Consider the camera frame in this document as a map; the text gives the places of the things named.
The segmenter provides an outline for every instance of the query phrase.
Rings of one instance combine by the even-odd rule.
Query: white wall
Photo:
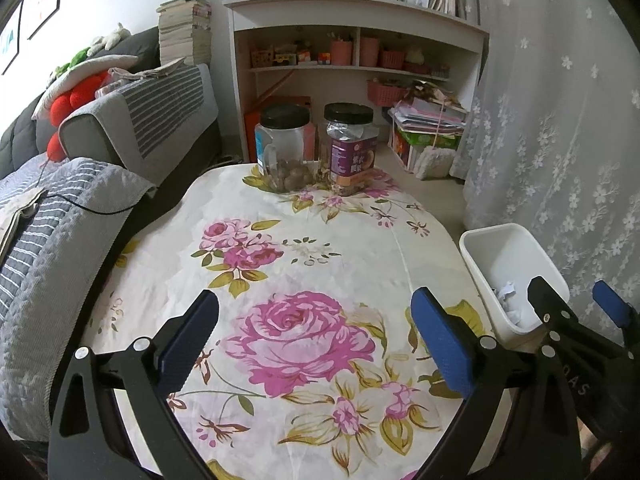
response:
[[[0,76],[0,132],[44,91],[49,73],[69,62],[95,36],[118,22],[132,33],[158,24],[156,9],[167,0],[61,0],[60,9],[32,40],[20,38],[20,54]],[[209,0],[212,16],[211,78],[220,106],[223,135],[238,134],[230,59],[229,30],[222,0]]]

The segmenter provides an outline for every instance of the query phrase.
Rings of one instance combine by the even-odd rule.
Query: black cable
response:
[[[47,168],[47,164],[49,163],[49,159],[47,159],[47,161],[44,163],[44,165],[42,166],[42,171],[40,171],[40,176],[38,177],[38,181],[36,182],[36,186],[38,187],[38,185],[40,184],[40,181],[42,180],[42,176],[44,175],[44,170]],[[50,198],[61,198],[62,200],[65,200],[66,202],[69,202],[71,205],[74,205],[76,207],[79,207],[80,209],[82,209],[83,211],[87,211],[89,213],[94,213],[97,215],[101,215],[101,216],[112,216],[112,215],[119,215],[120,213],[124,213],[126,211],[130,211],[131,209],[135,208],[135,206],[137,206],[138,204],[135,203],[134,205],[131,205],[129,207],[126,207],[124,209],[120,209],[118,211],[113,211],[113,212],[104,212],[104,211],[96,211],[94,209],[90,209],[88,207],[85,207],[83,205],[80,205],[79,203],[74,202],[73,200],[68,199],[66,196],[64,195],[60,195],[60,194],[55,194],[55,195],[48,195]]]
[[[104,212],[104,211],[96,211],[94,209],[90,209],[88,207],[85,207],[83,205],[80,205],[76,202],[74,202],[73,200],[69,200],[66,196],[64,195],[60,195],[60,194],[55,194],[55,195],[49,195],[50,198],[61,198],[62,200],[65,200],[67,202],[69,202],[70,204],[79,207],[80,209],[82,209],[83,211],[88,211],[89,213],[94,213],[97,215],[101,215],[101,216],[111,216],[111,215],[119,215],[120,213],[124,213],[125,211],[130,211],[131,209],[135,208],[135,206],[138,205],[138,203],[136,202],[134,205],[130,205],[129,207],[126,207],[124,209],[120,209],[118,211],[113,211],[113,212]]]

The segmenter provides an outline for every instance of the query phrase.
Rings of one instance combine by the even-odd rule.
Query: blue gripper pad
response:
[[[168,320],[160,329],[173,328],[175,333],[158,358],[158,394],[165,398],[179,392],[218,323],[220,306],[210,290],[203,290],[181,317]]]
[[[618,328],[631,324],[631,307],[605,282],[596,282],[591,291],[593,301],[600,305]]]
[[[473,355],[459,337],[455,324],[449,323],[449,315],[428,288],[419,288],[414,292],[411,316],[447,386],[465,399],[468,398],[474,389]]]

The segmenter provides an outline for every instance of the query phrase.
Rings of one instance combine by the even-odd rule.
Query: floor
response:
[[[462,184],[453,178],[418,180],[401,166],[394,152],[387,146],[379,146],[376,152],[376,166],[386,171],[400,185],[402,190],[420,202],[424,208],[444,225],[458,244],[466,230],[462,219],[465,199]]]

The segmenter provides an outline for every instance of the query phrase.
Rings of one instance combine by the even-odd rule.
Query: white wastebasket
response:
[[[505,348],[535,350],[545,334],[542,322],[527,299],[531,280],[542,276],[565,301],[569,287],[543,248],[523,226],[504,224],[468,231],[460,238],[460,252],[484,301],[494,332]],[[520,311],[515,325],[492,291],[513,282],[515,294],[505,302]]]

